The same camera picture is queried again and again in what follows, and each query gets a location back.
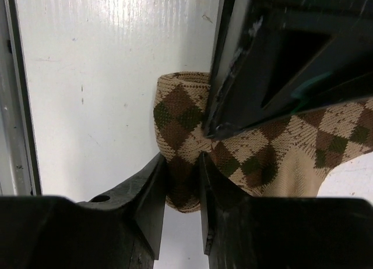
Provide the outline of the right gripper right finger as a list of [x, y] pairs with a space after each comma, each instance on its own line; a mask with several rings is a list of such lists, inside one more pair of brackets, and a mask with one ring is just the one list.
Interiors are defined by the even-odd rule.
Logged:
[[204, 254], [261, 254], [260, 198], [223, 176], [207, 153], [198, 168]]

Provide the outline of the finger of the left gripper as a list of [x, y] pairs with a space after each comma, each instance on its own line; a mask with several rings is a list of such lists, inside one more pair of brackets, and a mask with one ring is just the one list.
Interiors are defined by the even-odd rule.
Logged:
[[233, 99], [219, 102], [222, 113], [211, 114], [206, 135], [223, 140], [282, 117], [368, 97], [372, 97], [371, 73], [324, 73], [281, 94], [282, 101], [271, 103], [273, 109], [262, 105], [258, 92], [240, 90]]
[[262, 27], [262, 12], [255, 0], [224, 0], [219, 12], [210, 90], [202, 123], [206, 137], [218, 136], [223, 101]]

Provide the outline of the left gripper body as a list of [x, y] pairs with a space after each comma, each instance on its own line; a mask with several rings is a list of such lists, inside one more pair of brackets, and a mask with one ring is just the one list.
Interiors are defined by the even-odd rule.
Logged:
[[324, 73], [372, 74], [372, 0], [300, 0], [261, 9], [262, 27], [233, 83], [270, 109]]

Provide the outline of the brown argyle sock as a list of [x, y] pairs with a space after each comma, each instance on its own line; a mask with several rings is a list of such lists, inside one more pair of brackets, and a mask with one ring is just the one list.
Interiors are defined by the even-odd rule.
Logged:
[[329, 172], [372, 151], [372, 99], [293, 115], [225, 140], [203, 135], [209, 74], [179, 72], [157, 81], [156, 142], [166, 158], [166, 202], [200, 209], [194, 168], [206, 152], [218, 170], [252, 196], [314, 197]]

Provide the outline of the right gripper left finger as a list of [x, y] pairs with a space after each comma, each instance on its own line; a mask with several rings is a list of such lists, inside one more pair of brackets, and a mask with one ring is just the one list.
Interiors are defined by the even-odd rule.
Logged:
[[80, 259], [158, 259], [166, 200], [166, 159], [89, 201], [79, 202]]

